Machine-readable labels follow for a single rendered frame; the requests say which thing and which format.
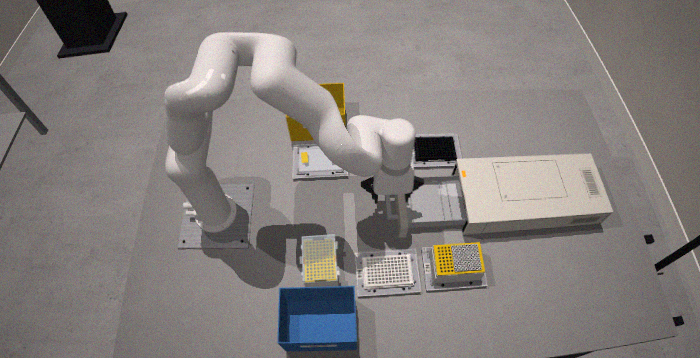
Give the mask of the yellow open-top box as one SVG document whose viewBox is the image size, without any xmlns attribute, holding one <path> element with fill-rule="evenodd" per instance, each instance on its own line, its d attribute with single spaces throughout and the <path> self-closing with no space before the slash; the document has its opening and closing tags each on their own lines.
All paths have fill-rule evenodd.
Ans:
<svg viewBox="0 0 700 358">
<path fill-rule="evenodd" d="M 344 83 L 329 83 L 329 84 L 319 84 L 333 96 L 338 109 L 340 111 L 343 123 L 345 123 L 345 97 L 344 97 Z M 295 121 L 291 117 L 286 115 L 288 130 L 290 134 L 291 141 L 310 141 L 314 140 L 310 135 L 307 128 L 301 123 Z"/>
</svg>

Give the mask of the blue open-top box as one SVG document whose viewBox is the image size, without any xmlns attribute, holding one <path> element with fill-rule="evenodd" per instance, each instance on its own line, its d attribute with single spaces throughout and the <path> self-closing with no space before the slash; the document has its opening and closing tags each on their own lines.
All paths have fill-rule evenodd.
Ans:
<svg viewBox="0 0 700 358">
<path fill-rule="evenodd" d="M 279 288 L 277 343 L 285 351 L 357 350 L 355 286 Z"/>
</svg>

